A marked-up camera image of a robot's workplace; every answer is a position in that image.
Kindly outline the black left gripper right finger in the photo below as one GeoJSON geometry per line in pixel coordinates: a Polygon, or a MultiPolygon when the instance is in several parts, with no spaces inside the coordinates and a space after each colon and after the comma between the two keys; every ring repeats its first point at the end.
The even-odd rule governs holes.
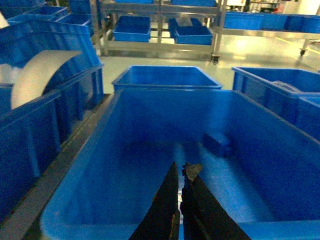
{"type": "Polygon", "coordinates": [[[249,240],[199,176],[200,163],[185,163],[180,210],[185,240],[249,240]]]}

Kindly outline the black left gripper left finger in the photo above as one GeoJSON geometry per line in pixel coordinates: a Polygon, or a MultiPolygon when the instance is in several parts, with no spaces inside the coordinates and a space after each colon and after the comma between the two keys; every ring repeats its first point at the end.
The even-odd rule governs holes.
{"type": "Polygon", "coordinates": [[[131,240],[177,240],[180,230],[179,175],[173,162],[131,240]]]}

